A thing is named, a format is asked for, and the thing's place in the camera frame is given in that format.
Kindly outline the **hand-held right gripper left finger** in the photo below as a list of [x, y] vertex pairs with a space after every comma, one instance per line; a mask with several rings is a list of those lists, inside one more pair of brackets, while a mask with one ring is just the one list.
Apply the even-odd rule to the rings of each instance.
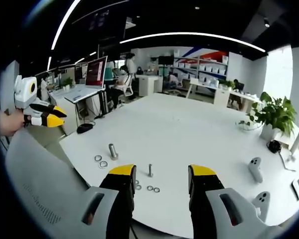
[[136, 190], [134, 164], [113, 168], [99, 187], [90, 187], [78, 201], [74, 238], [128, 239]]

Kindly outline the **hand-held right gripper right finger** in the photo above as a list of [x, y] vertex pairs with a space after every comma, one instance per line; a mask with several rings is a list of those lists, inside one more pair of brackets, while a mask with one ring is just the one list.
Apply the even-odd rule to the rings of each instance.
[[189, 210], [195, 239], [278, 239], [280, 226], [267, 226], [257, 207], [204, 166], [188, 167]]

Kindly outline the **person's left hand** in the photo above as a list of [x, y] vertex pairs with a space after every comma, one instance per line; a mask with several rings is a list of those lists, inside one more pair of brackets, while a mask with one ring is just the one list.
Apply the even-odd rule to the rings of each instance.
[[11, 115], [0, 111], [0, 135], [13, 136], [24, 125], [22, 110], [16, 109]]

